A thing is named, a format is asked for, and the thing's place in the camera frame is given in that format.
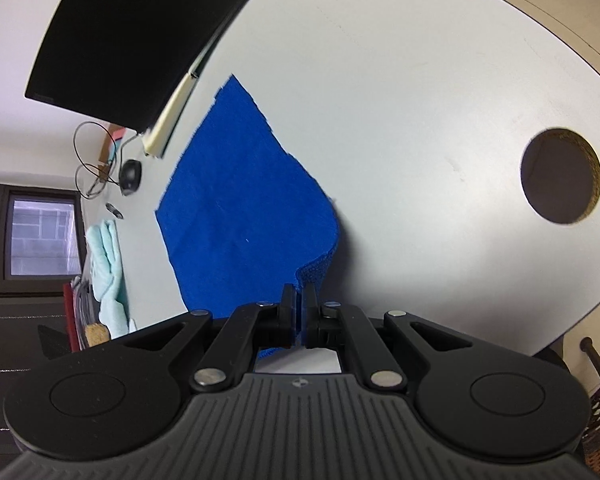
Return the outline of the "red folder stack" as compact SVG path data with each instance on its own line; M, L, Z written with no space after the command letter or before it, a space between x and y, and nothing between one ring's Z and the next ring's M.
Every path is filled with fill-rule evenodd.
M74 315L73 289L70 283L62 285L62 298L64 298L64 310L67 324L69 346L72 352L82 350L78 329L76 328L76 316Z

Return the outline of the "black computer mouse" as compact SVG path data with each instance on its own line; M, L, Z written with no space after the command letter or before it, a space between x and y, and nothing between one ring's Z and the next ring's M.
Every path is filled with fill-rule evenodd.
M119 170L118 178L118 185L123 196L135 193L142 180L142 163L137 159L126 160Z

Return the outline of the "black laptop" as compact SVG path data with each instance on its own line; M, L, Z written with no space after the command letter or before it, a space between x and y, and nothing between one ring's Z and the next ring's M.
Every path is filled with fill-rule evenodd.
M142 132L245 2L61 0L24 95Z

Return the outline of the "cardboard box with foam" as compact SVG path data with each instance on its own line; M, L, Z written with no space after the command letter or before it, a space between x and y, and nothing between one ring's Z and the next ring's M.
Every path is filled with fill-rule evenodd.
M98 171L102 178L114 175L118 151L126 133L124 127L114 124L110 124L106 130L105 139L102 142L102 148L98 156Z

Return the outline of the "light blue terry towel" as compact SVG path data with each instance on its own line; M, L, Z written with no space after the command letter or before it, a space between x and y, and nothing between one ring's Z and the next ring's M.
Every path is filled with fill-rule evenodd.
M136 331L136 325L129 317L116 222L102 220L90 226L85 238L92 291L95 300L100 303L99 323L107 327L112 339L129 335Z

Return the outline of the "black pen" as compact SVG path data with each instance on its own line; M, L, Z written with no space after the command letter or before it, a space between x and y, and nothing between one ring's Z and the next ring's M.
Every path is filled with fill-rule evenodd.
M114 218L117 218L119 220L124 219L124 215L122 214L122 212L117 207L115 207L113 204L106 203L105 207L110 212L110 214L112 214L114 216Z

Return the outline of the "dark framed window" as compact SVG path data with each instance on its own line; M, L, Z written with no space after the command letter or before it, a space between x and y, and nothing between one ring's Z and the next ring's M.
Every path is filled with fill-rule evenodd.
M85 256L76 192L0 184L0 295L56 295Z

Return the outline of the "blue microfiber towel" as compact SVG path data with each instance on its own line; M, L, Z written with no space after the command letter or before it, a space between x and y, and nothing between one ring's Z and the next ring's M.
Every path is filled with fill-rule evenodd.
M214 97L156 210L188 310L227 318L322 287L339 244L332 202L278 143L236 77Z

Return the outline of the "tan sponge brush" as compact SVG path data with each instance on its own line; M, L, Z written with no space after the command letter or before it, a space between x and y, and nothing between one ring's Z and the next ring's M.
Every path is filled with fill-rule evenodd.
M99 346L111 339L108 327L99 323L88 324L85 326L84 335L88 348Z

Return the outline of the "cream notebook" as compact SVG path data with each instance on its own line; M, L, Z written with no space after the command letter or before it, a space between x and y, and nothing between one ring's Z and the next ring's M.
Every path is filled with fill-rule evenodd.
M163 158L173 130L183 113L184 107L194 91L208 56L198 56L172 92L166 106L148 133L143 135L143 150L146 156Z

